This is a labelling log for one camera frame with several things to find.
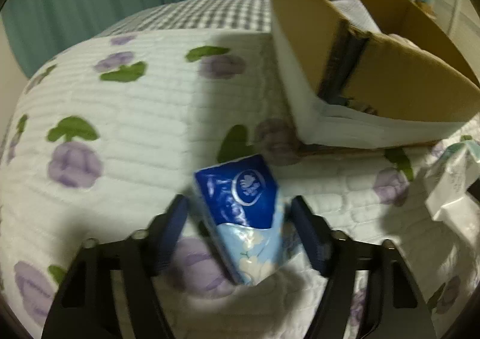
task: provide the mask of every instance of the striped fabric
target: striped fabric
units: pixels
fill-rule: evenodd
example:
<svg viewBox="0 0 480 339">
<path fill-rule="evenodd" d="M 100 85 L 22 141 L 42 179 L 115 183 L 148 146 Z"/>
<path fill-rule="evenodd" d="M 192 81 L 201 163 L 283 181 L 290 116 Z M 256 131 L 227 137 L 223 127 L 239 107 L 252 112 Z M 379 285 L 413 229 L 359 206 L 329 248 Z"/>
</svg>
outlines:
<svg viewBox="0 0 480 339">
<path fill-rule="evenodd" d="M 270 32 L 270 0 L 186 0 L 143 10 L 98 37 L 158 29 L 230 28 Z"/>
</svg>

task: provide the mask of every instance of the floral pattern blanket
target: floral pattern blanket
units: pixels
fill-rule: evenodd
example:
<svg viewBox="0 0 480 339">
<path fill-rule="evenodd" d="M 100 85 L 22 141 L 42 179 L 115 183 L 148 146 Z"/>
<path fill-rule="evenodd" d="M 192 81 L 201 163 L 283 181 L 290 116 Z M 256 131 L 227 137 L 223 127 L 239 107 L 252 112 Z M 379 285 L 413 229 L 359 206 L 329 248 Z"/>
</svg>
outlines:
<svg viewBox="0 0 480 339">
<path fill-rule="evenodd" d="M 269 33 L 183 29 L 87 40 L 38 71 L 0 166 L 0 285 L 35 339 L 83 240 L 145 228 L 177 193 L 195 203 L 194 171 L 254 153 L 285 197 L 304 195 L 333 228 L 394 240 L 438 335 L 448 329 L 478 284 L 478 256 L 430 219 L 422 175 L 448 144 L 480 139 L 478 119 L 434 148 L 301 158 L 276 70 Z M 326 284 L 305 254 L 257 286 L 234 286 L 193 207 L 154 279 L 176 337 L 303 338 Z M 122 278 L 112 276 L 131 338 Z M 359 275 L 345 338 L 356 337 L 365 283 Z"/>
</svg>

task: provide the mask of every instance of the blue tissue pack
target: blue tissue pack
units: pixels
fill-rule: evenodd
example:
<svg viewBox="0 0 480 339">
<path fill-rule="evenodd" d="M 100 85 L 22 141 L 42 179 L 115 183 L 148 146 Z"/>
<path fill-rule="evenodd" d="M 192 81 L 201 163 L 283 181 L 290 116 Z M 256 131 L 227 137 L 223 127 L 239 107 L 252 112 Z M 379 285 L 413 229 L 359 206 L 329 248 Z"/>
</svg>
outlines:
<svg viewBox="0 0 480 339">
<path fill-rule="evenodd" d="M 235 282 L 256 285 L 292 254 L 295 229 L 261 155 L 199 170 L 203 217 Z"/>
</svg>

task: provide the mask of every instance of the open cardboard box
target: open cardboard box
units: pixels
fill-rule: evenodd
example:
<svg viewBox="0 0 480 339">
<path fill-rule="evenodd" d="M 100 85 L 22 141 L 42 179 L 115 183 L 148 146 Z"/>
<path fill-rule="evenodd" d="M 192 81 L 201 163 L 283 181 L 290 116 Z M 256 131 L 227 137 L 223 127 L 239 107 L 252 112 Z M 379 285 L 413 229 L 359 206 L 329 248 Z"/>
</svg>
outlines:
<svg viewBox="0 0 480 339">
<path fill-rule="evenodd" d="M 443 131 L 422 136 L 423 143 L 448 137 L 480 110 L 478 80 L 469 64 L 409 0 L 361 1 L 382 33 L 356 28 L 328 0 L 272 0 L 272 15 L 311 91 L 328 103 L 340 97 L 368 104 L 378 117 L 393 123 L 445 124 Z M 411 40 L 419 49 L 388 36 L 391 33 Z M 416 143 L 409 138 L 395 145 Z"/>
</svg>

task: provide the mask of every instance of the bed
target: bed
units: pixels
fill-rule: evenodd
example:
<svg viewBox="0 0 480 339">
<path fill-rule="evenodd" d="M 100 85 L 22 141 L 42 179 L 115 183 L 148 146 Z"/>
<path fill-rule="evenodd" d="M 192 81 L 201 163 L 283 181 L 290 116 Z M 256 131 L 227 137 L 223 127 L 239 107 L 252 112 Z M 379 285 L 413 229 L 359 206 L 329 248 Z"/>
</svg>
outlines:
<svg viewBox="0 0 480 339">
<path fill-rule="evenodd" d="M 287 199 L 304 195 L 356 240 L 397 243 L 438 337 L 476 302 L 479 256 L 430 219 L 421 179 L 449 144 L 480 139 L 478 117 L 433 148 L 299 157 L 269 30 L 269 0 L 188 0 L 130 16 L 33 76 L 0 165 L 0 270 L 4 300 L 34 339 L 83 240 L 125 238 L 176 193 L 195 200 L 193 171 L 256 152 Z M 186 58 L 201 46 L 229 58 Z M 258 286 L 234 287 L 195 210 L 182 236 L 176 262 L 188 280 L 154 280 L 177 338 L 303 337 L 326 283 L 303 252 Z M 359 274 L 345 338 L 356 335 L 364 288 Z"/>
</svg>

